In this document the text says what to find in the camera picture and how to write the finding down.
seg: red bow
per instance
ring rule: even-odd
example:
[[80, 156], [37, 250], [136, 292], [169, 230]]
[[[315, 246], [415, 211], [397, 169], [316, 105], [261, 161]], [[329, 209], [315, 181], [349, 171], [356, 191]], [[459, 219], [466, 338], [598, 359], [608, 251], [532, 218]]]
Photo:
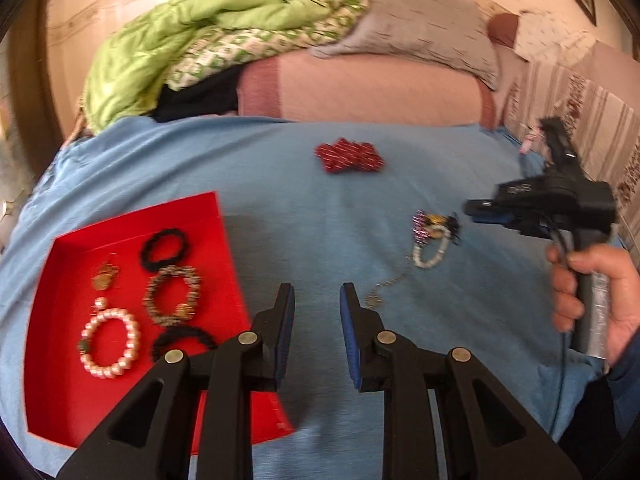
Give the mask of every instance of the red bow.
[[322, 160], [327, 173], [355, 168], [362, 171], [379, 171], [385, 165], [370, 142], [351, 142], [340, 138], [335, 144], [320, 144], [314, 153]]

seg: green bead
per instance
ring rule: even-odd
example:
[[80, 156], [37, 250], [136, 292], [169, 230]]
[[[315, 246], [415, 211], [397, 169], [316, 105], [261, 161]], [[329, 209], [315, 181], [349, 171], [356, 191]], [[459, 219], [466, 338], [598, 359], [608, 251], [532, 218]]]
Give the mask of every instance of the green bead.
[[81, 354], [88, 354], [91, 351], [91, 341], [88, 339], [78, 341], [78, 350]]

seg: gray pillow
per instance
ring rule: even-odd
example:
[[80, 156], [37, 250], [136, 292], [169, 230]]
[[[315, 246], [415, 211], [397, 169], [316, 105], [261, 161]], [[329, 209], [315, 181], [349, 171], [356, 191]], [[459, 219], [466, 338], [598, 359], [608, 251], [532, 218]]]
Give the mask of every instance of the gray pillow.
[[394, 54], [444, 64], [498, 86], [498, 60], [478, 4], [469, 0], [370, 0], [369, 12], [337, 43], [316, 46], [316, 57]]

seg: green patterned blanket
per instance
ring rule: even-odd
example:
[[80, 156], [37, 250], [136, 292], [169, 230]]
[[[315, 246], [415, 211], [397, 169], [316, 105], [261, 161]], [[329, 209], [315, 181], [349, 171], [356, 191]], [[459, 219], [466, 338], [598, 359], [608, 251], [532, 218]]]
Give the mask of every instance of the green patterned blanket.
[[368, 0], [169, 0], [124, 25], [84, 85], [88, 126], [153, 110], [162, 85], [185, 88], [236, 64], [347, 34]]

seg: gold earring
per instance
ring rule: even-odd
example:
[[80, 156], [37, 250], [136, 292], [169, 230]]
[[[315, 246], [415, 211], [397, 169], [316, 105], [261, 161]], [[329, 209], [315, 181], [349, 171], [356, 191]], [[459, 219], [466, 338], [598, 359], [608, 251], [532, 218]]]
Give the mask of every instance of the gold earring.
[[111, 286], [111, 282], [116, 277], [120, 269], [114, 265], [109, 263], [109, 259], [104, 262], [100, 269], [98, 269], [98, 274], [96, 274], [91, 283], [94, 286], [95, 290], [107, 290]]

